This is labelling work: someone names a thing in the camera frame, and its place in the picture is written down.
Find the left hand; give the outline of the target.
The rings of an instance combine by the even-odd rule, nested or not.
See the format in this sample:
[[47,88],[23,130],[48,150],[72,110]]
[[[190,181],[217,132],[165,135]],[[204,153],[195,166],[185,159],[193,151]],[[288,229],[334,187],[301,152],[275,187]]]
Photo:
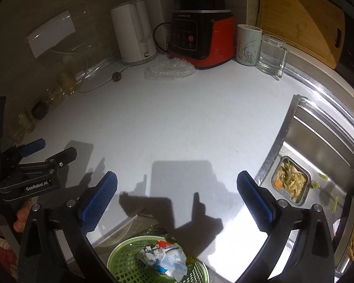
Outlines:
[[31,207],[32,207],[32,200],[28,199],[23,202],[21,208],[17,211],[16,213],[17,220],[13,223],[13,229],[17,233],[22,233],[24,231],[25,224],[29,216]]

